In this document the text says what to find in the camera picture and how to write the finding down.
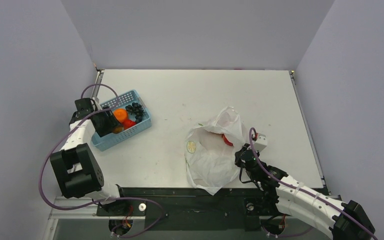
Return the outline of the white plastic bag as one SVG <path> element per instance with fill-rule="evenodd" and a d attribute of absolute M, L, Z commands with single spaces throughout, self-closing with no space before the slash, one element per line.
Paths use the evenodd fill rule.
<path fill-rule="evenodd" d="M 224 143 L 222 134 L 233 146 Z M 235 165 L 235 153 L 248 142 L 241 116 L 231 106 L 208 120 L 198 122 L 184 140 L 188 183 L 193 188 L 215 195 L 238 177 L 240 170 Z"/>

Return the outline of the brown fake kiwi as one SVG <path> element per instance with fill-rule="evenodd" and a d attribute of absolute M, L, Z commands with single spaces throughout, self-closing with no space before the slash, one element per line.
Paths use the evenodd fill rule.
<path fill-rule="evenodd" d="M 112 130 L 112 133 L 113 134 L 119 134 L 123 131 L 123 126 L 122 125 L 119 125 L 119 126 L 116 126 L 113 130 Z"/>

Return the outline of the red fake apple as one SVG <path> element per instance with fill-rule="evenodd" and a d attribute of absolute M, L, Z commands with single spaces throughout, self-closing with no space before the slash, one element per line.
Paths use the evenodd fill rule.
<path fill-rule="evenodd" d="M 225 134 L 222 134 L 221 137 L 222 137 L 222 139 L 223 139 L 223 142 L 224 142 L 227 146 L 230 146 L 230 147 L 233 147 L 233 146 L 234 146 L 233 143 L 230 142 L 230 141 L 227 139 L 227 137 L 225 136 Z"/>

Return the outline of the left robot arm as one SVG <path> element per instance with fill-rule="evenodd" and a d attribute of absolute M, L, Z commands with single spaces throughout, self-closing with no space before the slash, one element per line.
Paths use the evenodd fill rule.
<path fill-rule="evenodd" d="M 81 98 L 74 103 L 76 111 L 69 122 L 71 133 L 61 149 L 49 158 L 61 193 L 67 199 L 111 199 L 109 208 L 116 215 L 123 215 L 129 210 L 129 201 L 120 195 L 117 184 L 105 181 L 90 147 L 95 134 L 105 137 L 122 126 L 109 107 L 100 107 L 93 98 Z"/>

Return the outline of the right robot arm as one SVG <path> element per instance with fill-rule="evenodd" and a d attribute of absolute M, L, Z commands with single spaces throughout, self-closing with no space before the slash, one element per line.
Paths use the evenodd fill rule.
<path fill-rule="evenodd" d="M 267 213 L 294 217 L 331 240 L 376 239 L 376 230 L 359 203 L 343 202 L 311 189 L 285 171 L 266 165 L 259 155 L 245 144 L 234 154 L 234 163 L 263 192 L 262 207 Z"/>

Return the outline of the black fake grape bunch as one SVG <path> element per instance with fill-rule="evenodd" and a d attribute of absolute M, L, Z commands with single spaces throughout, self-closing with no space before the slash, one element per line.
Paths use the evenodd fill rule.
<path fill-rule="evenodd" d="M 141 122 L 145 117 L 145 110 L 143 106 L 138 102 L 133 102 L 125 107 L 128 114 L 135 117 L 136 122 Z"/>

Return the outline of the orange fake fruit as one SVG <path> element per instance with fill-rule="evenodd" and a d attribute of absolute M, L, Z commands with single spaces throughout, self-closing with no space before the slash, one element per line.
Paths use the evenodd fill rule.
<path fill-rule="evenodd" d="M 113 115 L 115 118 L 120 122 L 123 123 L 124 121 L 129 119 L 128 112 L 123 108 L 117 108 L 113 111 Z"/>

